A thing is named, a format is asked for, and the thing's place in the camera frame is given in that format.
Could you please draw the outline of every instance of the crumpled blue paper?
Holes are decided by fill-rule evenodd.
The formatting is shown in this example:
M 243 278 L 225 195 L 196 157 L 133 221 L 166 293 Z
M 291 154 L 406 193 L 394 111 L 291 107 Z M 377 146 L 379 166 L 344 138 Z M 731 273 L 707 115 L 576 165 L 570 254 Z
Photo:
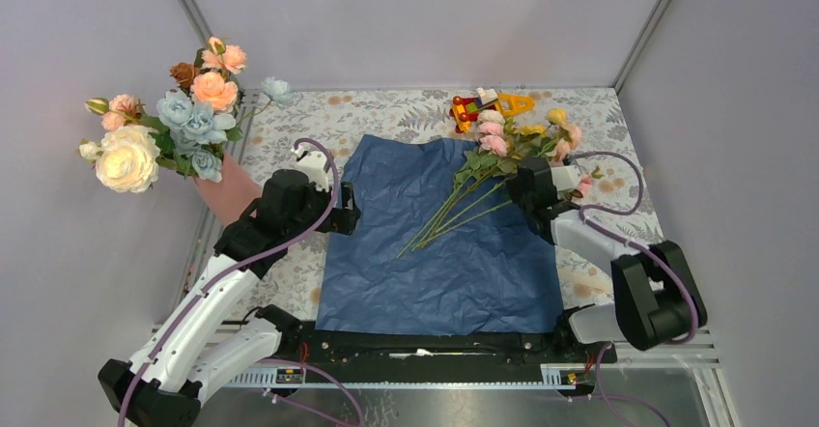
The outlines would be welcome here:
M 344 167 L 361 219 L 331 235 L 317 328 L 409 335 L 552 331 L 563 310 L 554 247 L 510 204 L 423 249 L 398 253 L 452 192 L 474 142 L 403 144 L 365 135 Z M 451 215 L 486 193 L 484 183 Z M 460 219 L 509 200 L 505 188 Z

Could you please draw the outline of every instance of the floral tablecloth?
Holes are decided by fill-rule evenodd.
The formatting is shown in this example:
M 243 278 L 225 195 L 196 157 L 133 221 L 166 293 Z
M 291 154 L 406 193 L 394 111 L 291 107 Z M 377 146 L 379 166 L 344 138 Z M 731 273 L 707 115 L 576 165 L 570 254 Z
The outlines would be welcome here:
M 503 90 L 528 95 L 535 109 L 518 120 L 544 123 L 546 112 L 564 108 L 583 131 L 579 152 L 610 150 L 636 162 L 634 145 L 613 89 Z M 471 139 L 458 134 L 449 116 L 452 97 L 474 96 L 468 90 L 350 91 L 296 93 L 283 106 L 272 105 L 253 118 L 241 165 L 262 185 L 280 168 L 293 167 L 290 148 L 299 137 L 325 144 L 343 169 L 365 133 L 408 143 L 424 143 L 440 137 Z M 258 106 L 264 106 L 261 99 Z M 590 172 L 600 165 L 604 176 L 594 182 L 586 202 L 619 209 L 635 201 L 637 181 L 631 169 L 619 161 L 587 159 L 580 162 Z M 654 242 L 662 232 L 651 197 L 646 194 L 639 211 L 629 217 L 594 213 L 609 226 L 628 236 Z M 242 299 L 228 319 L 241 319 L 253 306 L 274 303 L 303 320 L 315 319 L 321 298 L 327 235 L 315 234 L 290 248 L 249 297 Z M 611 302 L 611 280 L 576 254 L 557 248 L 557 273 L 565 307 Z

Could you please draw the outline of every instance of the vase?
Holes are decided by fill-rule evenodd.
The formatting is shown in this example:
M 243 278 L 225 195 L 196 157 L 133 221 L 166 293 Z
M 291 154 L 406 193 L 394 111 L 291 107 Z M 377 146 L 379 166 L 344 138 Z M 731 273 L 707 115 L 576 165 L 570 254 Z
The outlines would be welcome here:
M 262 188 L 254 183 L 239 162 L 227 153 L 222 160 L 220 182 L 192 179 L 202 200 L 222 226 L 234 223 L 250 202 L 262 196 Z

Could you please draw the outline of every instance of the bouquet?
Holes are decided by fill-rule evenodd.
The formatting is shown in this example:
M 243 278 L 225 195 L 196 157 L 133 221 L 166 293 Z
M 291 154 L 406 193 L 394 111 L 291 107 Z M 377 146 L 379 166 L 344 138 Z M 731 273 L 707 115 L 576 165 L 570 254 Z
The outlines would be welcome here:
M 500 190 L 506 176 L 515 173 L 518 162 L 524 158 L 543 157 L 548 158 L 550 163 L 561 164 L 580 144 L 582 133 L 577 125 L 569 123 L 565 110 L 550 110 L 546 119 L 549 122 L 547 126 L 518 126 L 514 117 L 504 118 L 496 110 L 482 111 L 478 115 L 479 126 L 476 133 L 479 145 L 474 150 L 465 152 L 466 162 L 455 173 L 452 194 L 398 256 L 409 248 L 413 251 L 423 248 L 438 237 L 511 204 L 512 200 L 508 200 L 481 213 L 467 215 L 491 193 Z M 598 173 L 599 169 L 596 169 L 592 176 L 583 175 L 577 188 L 561 195 L 566 199 L 582 198 L 592 186 L 592 177 L 602 176 Z M 502 179 L 480 198 L 448 217 L 461 200 L 478 186 L 494 178 Z
M 102 117 L 107 133 L 98 141 L 80 141 L 77 153 L 94 167 L 97 178 L 117 192 L 144 192 L 158 179 L 159 167 L 188 177 L 222 180 L 224 147 L 241 139 L 238 117 L 241 91 L 236 75 L 246 55 L 237 45 L 210 38 L 192 64 L 171 68 L 178 88 L 156 103 L 156 116 L 138 98 L 90 99 L 85 107 Z M 290 84 L 269 77 L 262 82 L 271 103 L 291 99 Z

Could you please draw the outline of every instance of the white wall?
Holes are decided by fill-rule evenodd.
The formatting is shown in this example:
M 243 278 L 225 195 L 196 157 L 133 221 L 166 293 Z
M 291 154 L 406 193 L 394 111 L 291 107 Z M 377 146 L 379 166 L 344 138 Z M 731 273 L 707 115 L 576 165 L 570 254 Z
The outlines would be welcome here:
M 608 85 L 657 0 L 197 0 L 298 88 Z
M 621 100 L 743 425 L 815 425 L 819 0 L 675 0 Z
M 176 0 L 0 0 L 0 424 L 115 425 L 97 382 L 171 311 L 201 202 L 163 173 L 103 187 L 73 154 L 86 98 L 154 108 L 198 41 Z

